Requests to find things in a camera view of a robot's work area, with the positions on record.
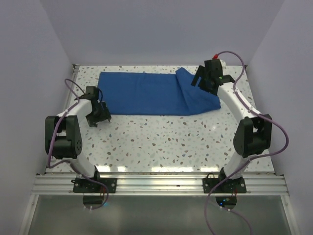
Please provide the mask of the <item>blue surgical drape cloth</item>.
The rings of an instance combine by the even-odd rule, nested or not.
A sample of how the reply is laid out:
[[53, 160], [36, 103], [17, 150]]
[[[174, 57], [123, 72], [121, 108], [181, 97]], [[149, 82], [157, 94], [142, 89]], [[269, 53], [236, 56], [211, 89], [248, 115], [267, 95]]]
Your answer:
[[101, 72], [98, 88], [114, 115], [190, 116], [220, 109], [217, 96], [191, 85], [184, 68], [174, 74]]

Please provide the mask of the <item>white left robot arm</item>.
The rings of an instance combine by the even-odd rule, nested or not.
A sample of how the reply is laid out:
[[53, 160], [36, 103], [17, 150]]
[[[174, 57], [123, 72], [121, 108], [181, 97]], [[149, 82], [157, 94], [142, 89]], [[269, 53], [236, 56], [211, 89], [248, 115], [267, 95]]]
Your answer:
[[48, 156], [47, 168], [66, 163], [85, 179], [84, 186], [90, 192], [97, 192], [102, 181], [97, 177], [97, 168], [82, 155], [83, 140], [80, 122], [86, 121], [89, 127], [110, 121], [111, 114], [103, 101], [102, 91], [95, 86], [86, 87], [85, 93], [62, 113], [45, 119], [45, 151]]

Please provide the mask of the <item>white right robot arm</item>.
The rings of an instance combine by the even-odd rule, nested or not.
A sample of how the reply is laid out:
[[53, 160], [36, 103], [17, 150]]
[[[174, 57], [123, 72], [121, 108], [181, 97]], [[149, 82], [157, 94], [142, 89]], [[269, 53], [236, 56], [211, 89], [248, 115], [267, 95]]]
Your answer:
[[238, 122], [233, 139], [235, 153], [220, 171], [222, 177], [218, 180], [219, 189], [229, 192], [235, 187], [235, 179], [242, 177], [248, 158], [269, 149], [272, 123], [258, 117], [260, 112], [248, 105], [232, 76], [223, 74], [220, 59], [206, 60], [204, 66], [199, 66], [191, 85], [217, 96]]

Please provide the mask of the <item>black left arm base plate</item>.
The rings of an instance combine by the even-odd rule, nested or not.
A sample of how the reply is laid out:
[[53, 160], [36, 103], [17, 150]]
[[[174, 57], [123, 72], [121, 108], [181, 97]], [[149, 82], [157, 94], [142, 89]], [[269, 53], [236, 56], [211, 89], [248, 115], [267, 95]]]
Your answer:
[[93, 183], [86, 179], [75, 178], [73, 183], [74, 193], [115, 193], [117, 187], [116, 178], [100, 178], [98, 183]]

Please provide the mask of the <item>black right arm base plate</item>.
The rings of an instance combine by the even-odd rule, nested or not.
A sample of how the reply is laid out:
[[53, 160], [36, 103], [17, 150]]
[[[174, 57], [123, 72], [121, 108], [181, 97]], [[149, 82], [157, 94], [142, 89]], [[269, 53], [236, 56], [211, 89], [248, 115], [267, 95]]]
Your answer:
[[213, 193], [247, 193], [243, 177], [234, 180], [229, 179], [219, 185], [222, 179], [223, 177], [220, 175], [216, 177], [213, 173], [208, 173], [205, 178], [202, 178], [203, 192], [209, 193], [217, 185]]

